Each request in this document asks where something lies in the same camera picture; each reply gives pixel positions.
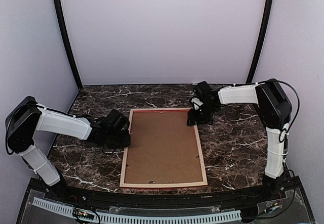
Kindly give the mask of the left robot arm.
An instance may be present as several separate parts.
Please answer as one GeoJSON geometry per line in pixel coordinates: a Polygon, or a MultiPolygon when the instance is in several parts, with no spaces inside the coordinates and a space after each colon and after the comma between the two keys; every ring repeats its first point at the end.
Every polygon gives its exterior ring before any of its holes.
{"type": "Polygon", "coordinates": [[[7,154],[18,154],[42,181],[52,187],[52,194],[61,202],[71,198],[59,170],[48,159],[50,147],[39,147],[48,137],[50,142],[58,135],[81,141],[125,148],[131,144],[130,121],[118,110],[111,110],[104,117],[73,115],[40,104],[26,96],[6,117],[5,144],[7,154]]]}

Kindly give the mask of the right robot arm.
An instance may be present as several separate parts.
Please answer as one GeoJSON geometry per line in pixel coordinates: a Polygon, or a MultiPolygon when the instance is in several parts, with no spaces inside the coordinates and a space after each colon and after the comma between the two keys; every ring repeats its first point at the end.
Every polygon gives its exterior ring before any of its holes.
{"type": "Polygon", "coordinates": [[[281,82],[267,81],[233,84],[217,90],[206,82],[193,88],[192,108],[187,114],[187,125],[213,124],[213,115],[230,104],[254,104],[267,132],[267,163],[265,176],[277,179],[284,172],[287,155],[287,134],[290,129],[292,104],[281,87],[281,82]]]}

